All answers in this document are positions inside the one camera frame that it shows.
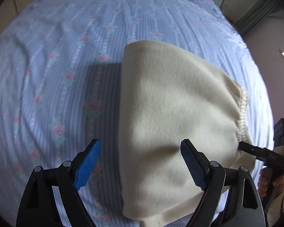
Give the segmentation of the person's right hand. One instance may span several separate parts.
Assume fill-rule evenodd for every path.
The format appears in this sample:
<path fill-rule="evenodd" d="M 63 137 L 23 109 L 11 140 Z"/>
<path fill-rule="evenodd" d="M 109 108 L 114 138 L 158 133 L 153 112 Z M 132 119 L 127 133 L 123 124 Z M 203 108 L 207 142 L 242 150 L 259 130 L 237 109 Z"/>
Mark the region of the person's right hand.
<path fill-rule="evenodd" d="M 270 168 L 263 168 L 260 171 L 259 181 L 257 183 L 258 193 L 260 197 L 265 197 L 268 190 L 269 179 L 267 178 Z M 279 176 L 274 182 L 273 186 L 277 189 L 275 198 L 284 192 L 284 175 Z"/>

